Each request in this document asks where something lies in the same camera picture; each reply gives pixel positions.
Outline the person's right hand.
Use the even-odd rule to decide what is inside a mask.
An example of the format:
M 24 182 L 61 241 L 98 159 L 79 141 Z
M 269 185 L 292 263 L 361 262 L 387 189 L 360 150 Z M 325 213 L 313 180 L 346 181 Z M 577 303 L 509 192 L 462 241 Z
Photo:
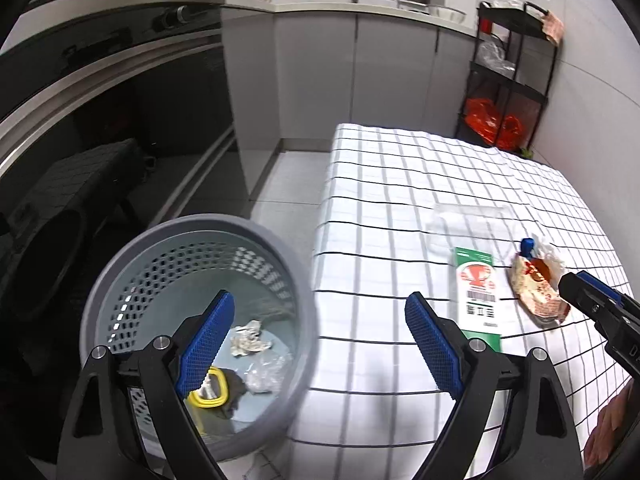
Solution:
M 631 379 L 620 393 L 598 415 L 596 428 L 588 438 L 584 459 L 586 468 L 600 466 L 610 456 L 615 443 L 615 431 L 623 426 L 626 408 L 634 381 Z

